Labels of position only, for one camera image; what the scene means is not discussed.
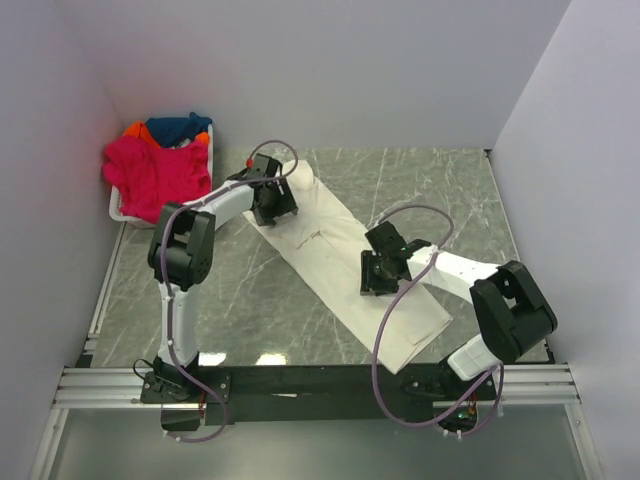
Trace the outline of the white t shirt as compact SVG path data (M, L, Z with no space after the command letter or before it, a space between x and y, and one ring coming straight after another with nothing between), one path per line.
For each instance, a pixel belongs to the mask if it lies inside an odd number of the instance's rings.
M360 294L361 252L370 248L365 226L314 175L308 162L284 164L298 205L274 226L245 218L296 271L337 319L372 350L390 296ZM404 366L451 323L452 316L424 287L412 288L395 307L383 332L378 361L391 373Z

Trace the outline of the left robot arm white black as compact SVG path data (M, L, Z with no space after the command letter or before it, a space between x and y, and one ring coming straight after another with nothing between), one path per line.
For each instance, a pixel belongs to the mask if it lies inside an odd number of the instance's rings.
M199 287L213 265L216 231L249 212L260 226L296 214L287 176L293 171L271 157L253 153L240 172L219 188L161 209L147 261L161 295L161 343L153 362L156 378L176 401L193 399L200 388L195 338Z

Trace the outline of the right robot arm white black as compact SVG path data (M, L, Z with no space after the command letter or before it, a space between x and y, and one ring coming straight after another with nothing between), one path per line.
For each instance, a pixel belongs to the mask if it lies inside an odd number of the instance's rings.
M404 383L412 393L460 399L482 374L514 363L557 329L556 315L519 261L483 263L426 240L408 242L388 221L365 237L370 247L361 254L360 292L391 296L384 323L400 316L425 325L421 297L428 287L466 301L475 313L478 334L439 363L419 367L418 378Z

